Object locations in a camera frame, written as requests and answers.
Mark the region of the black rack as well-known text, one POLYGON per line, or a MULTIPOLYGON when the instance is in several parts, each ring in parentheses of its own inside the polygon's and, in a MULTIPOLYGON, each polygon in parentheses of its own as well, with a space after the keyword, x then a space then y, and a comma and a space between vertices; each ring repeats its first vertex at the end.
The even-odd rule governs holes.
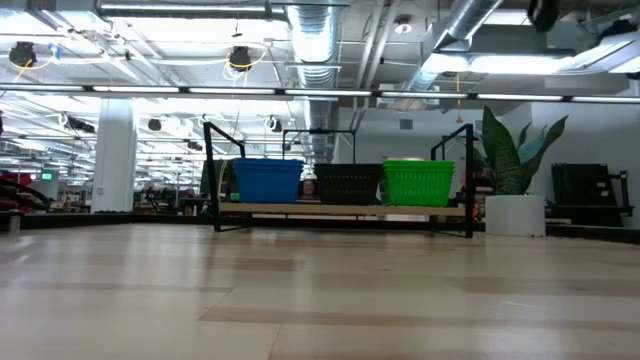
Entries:
POLYGON ((626 170, 610 173, 606 164, 556 163, 551 166, 553 211, 573 225, 622 227, 635 207, 626 170))

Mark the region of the dark ceiling pipe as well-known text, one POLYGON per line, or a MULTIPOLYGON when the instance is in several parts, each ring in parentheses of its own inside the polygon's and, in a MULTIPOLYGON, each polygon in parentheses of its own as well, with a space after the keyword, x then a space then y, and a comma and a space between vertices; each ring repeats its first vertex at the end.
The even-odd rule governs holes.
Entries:
POLYGON ((185 3, 170 0, 96 0, 96 11, 106 17, 288 20, 286 9, 268 1, 185 3))

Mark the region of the white square pillar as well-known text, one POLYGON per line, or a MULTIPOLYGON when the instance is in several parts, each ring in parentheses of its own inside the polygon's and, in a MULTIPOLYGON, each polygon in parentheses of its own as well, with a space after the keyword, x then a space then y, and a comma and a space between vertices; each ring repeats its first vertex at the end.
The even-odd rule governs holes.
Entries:
POLYGON ((103 98, 97 131, 91 211, 133 209, 139 119, 133 101, 103 98))

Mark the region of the long ceiling light strip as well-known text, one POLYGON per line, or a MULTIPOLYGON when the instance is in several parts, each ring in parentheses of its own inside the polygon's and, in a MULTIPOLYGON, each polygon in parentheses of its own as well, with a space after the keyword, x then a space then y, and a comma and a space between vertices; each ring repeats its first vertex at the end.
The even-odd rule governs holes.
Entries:
POLYGON ((199 97, 199 98, 298 98, 305 100, 364 98, 408 100, 466 100, 507 102, 551 102, 576 104, 640 105, 640 97, 575 96, 539 94, 499 94, 460 92, 409 92, 380 90, 340 90, 306 88, 255 87, 184 87, 184 86, 123 86, 123 85, 64 85, 0 83, 0 92, 50 93, 74 96, 129 96, 129 97, 199 97))

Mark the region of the silver corrugated ceiling duct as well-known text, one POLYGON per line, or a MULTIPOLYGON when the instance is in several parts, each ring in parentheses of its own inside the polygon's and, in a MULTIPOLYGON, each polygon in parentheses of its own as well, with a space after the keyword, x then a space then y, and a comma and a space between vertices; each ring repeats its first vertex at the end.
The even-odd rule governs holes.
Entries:
MULTIPOLYGON (((303 89, 329 89, 337 85, 337 36, 340 9, 321 5, 294 5, 286 8, 291 24, 291 40, 298 83, 303 89)), ((338 104, 329 100, 305 100, 304 119, 309 130, 335 130, 338 104)))

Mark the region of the red and black equipment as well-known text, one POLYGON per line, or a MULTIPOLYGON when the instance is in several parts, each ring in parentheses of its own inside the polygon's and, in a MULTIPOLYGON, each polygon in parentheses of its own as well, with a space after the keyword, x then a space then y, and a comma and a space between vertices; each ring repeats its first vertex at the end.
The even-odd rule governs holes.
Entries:
POLYGON ((48 212, 50 199, 31 187, 31 174, 0 171, 0 212, 48 212))

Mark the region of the silver slanted ceiling duct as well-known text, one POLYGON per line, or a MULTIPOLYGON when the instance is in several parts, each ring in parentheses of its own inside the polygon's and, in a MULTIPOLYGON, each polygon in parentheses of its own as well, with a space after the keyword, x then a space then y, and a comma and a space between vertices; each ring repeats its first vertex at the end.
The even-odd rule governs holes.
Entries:
POLYGON ((504 0, 455 0, 447 17, 432 23, 420 43, 420 63, 403 91, 426 92, 445 70, 437 62, 440 51, 453 46, 455 52, 470 49, 473 35, 504 0))

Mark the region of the white plant pot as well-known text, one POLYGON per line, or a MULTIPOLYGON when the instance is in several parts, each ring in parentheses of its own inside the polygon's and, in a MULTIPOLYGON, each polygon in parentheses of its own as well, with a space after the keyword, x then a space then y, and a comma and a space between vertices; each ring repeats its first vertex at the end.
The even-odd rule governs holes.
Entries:
POLYGON ((537 195, 487 197, 485 231, 495 236, 544 237, 545 199, 537 195))

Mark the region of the black aluminium table frame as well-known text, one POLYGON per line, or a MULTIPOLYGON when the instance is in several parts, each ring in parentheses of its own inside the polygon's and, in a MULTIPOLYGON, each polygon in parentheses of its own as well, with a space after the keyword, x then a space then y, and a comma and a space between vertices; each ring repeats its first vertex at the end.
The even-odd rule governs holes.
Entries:
MULTIPOLYGON (((102 214, 28 214, 20 217, 22 230, 53 229, 83 226, 121 225, 121 224, 162 224, 162 225, 209 225, 211 217, 187 217, 178 215, 143 215, 130 213, 102 214)), ((455 232, 466 235, 462 222, 430 223, 410 221, 366 221, 366 220, 330 220, 330 219, 293 219, 293 218, 240 218, 223 217, 219 226, 225 230, 236 227, 274 227, 274 228, 315 228, 371 231, 416 231, 416 232, 455 232)), ((581 238, 612 243, 640 246, 640 229, 619 227, 558 225, 546 227, 547 234, 556 237, 581 238)))

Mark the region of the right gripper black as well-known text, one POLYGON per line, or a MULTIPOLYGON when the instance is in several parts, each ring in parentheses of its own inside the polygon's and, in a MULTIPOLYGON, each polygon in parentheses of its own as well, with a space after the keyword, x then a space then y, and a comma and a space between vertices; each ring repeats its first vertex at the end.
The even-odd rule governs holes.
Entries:
POLYGON ((559 0, 530 0, 527 18, 537 32, 548 32, 559 18, 559 0))

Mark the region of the green snake plant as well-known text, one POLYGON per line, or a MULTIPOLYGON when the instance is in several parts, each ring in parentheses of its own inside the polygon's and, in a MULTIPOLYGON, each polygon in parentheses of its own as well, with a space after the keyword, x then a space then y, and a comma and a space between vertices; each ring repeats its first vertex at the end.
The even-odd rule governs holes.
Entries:
POLYGON ((548 148, 564 133, 568 116, 551 126, 545 125, 538 134, 527 139, 533 125, 525 125, 514 139, 490 107, 483 109, 480 142, 482 151, 473 150, 473 159, 489 170, 498 195, 524 195, 538 172, 548 148))

